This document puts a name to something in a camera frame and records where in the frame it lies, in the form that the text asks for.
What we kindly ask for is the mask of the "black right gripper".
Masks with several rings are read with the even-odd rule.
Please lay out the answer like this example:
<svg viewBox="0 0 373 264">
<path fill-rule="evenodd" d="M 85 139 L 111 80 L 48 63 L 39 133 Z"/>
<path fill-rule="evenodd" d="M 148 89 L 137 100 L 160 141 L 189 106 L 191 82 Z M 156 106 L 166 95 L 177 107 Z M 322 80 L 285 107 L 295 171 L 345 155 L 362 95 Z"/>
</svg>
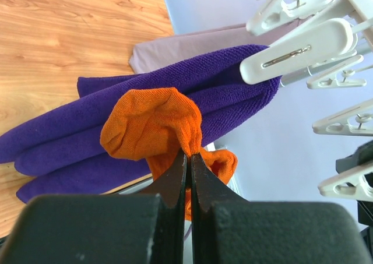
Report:
<svg viewBox="0 0 373 264">
<path fill-rule="evenodd" d="M 369 141 L 352 154 L 336 160 L 336 171 L 345 180 L 352 179 L 348 186 L 358 186 L 355 198 L 357 201 L 357 217 L 360 224 L 366 225 L 361 235 L 364 241 L 372 241 L 372 141 Z"/>
</svg>

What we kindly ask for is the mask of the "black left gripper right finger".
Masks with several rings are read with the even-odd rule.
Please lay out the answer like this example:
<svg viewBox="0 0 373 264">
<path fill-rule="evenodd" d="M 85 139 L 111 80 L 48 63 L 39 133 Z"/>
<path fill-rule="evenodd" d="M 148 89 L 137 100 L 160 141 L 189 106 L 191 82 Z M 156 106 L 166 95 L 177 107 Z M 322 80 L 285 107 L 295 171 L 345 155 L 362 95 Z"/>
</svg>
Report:
<svg viewBox="0 0 373 264">
<path fill-rule="evenodd" d="M 371 263 L 354 219 L 322 202 L 250 202 L 190 160 L 195 263 Z"/>
</svg>

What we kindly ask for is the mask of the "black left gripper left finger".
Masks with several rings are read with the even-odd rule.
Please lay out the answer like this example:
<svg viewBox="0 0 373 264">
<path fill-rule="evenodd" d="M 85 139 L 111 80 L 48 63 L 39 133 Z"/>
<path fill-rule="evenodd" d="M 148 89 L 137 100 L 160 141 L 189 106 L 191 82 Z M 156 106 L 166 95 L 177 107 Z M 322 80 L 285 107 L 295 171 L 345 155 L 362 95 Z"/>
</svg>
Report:
<svg viewBox="0 0 373 264">
<path fill-rule="evenodd" d="M 33 199 L 1 249 L 2 263 L 182 263 L 187 157 L 129 195 Z"/>
</svg>

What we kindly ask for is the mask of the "orange sock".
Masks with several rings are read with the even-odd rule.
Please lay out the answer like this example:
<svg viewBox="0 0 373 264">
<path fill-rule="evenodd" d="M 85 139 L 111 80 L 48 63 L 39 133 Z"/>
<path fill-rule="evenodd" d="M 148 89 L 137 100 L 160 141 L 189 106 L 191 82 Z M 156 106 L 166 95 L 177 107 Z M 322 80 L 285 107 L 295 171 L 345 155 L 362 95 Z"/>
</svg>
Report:
<svg viewBox="0 0 373 264">
<path fill-rule="evenodd" d="M 114 106 L 100 144 L 113 158 L 146 160 L 153 179 L 172 165 L 179 150 L 200 154 L 207 168 L 228 184 L 238 164 L 228 150 L 207 151 L 202 144 L 198 106 L 176 88 L 129 90 Z"/>
</svg>

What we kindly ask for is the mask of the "purple cloth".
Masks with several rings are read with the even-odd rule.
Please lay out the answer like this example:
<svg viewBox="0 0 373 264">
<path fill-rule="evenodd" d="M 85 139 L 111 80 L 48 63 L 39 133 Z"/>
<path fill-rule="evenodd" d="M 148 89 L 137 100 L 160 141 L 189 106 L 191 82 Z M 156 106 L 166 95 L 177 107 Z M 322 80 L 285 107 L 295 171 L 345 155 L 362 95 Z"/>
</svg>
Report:
<svg viewBox="0 0 373 264">
<path fill-rule="evenodd" d="M 79 98 L 1 136 L 1 162 L 33 177 L 22 202 L 52 193 L 105 193 L 163 168 L 146 158 L 198 153 L 268 105 L 279 78 L 255 85 L 243 59 L 264 50 L 241 45 L 137 75 L 79 78 Z"/>
</svg>

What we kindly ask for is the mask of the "white clip sock hanger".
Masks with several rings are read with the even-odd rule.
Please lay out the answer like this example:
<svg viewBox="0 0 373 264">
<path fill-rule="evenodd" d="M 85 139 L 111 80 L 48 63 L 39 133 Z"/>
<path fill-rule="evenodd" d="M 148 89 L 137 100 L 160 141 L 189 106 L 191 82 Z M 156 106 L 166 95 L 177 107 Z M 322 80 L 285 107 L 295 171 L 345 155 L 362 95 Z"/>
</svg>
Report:
<svg viewBox="0 0 373 264">
<path fill-rule="evenodd" d="M 372 46 L 372 0 L 265 0 L 246 28 L 258 36 L 296 19 L 305 22 L 241 62 L 245 83 L 281 76 L 286 84 L 294 81 L 297 71 L 326 66 L 307 81 L 309 89 L 366 85 L 353 75 L 354 66 L 364 59 L 356 50 L 359 36 Z"/>
</svg>

